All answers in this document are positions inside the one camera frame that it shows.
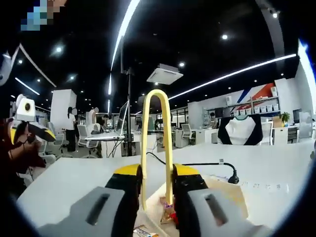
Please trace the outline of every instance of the white table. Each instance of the white table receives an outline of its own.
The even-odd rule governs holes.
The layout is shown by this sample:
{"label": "white table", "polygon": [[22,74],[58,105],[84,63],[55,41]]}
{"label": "white table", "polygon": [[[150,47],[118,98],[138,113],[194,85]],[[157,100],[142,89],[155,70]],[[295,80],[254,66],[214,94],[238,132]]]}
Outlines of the white table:
{"label": "white table", "polygon": [[[234,146],[204,143],[173,151],[174,163],[218,162],[223,158],[237,169],[249,212],[256,225],[271,228],[293,206],[307,177],[314,141],[284,146]],[[164,153],[158,157],[165,160]],[[55,224],[67,217],[71,205],[97,186],[104,187],[116,168],[139,163],[140,157],[82,159],[61,158],[20,196],[18,204],[35,227]],[[201,174],[232,175],[228,166],[195,166]],[[165,182],[165,166],[147,157],[147,197]],[[282,184],[282,192],[245,187],[249,184]]]}

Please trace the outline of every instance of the yellow u-shaped object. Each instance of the yellow u-shaped object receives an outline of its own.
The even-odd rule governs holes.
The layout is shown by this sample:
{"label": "yellow u-shaped object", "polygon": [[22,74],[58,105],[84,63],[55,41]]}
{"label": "yellow u-shaped object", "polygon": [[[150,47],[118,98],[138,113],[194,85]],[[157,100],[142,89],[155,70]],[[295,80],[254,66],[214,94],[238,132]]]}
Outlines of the yellow u-shaped object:
{"label": "yellow u-shaped object", "polygon": [[147,132],[148,132],[148,120],[149,120],[149,108],[150,99],[155,95],[160,99],[163,119],[163,133],[164,133],[164,145],[166,154],[166,201],[168,204],[173,204],[172,198],[172,180],[171,175],[173,172],[172,166],[172,138],[171,138],[171,123],[170,123],[170,106],[167,95],[162,90],[152,90],[149,92],[144,101],[143,108],[143,135],[142,135],[142,151],[141,151],[141,167],[143,172],[143,182],[141,199],[144,210],[146,210],[146,151],[147,151]]}

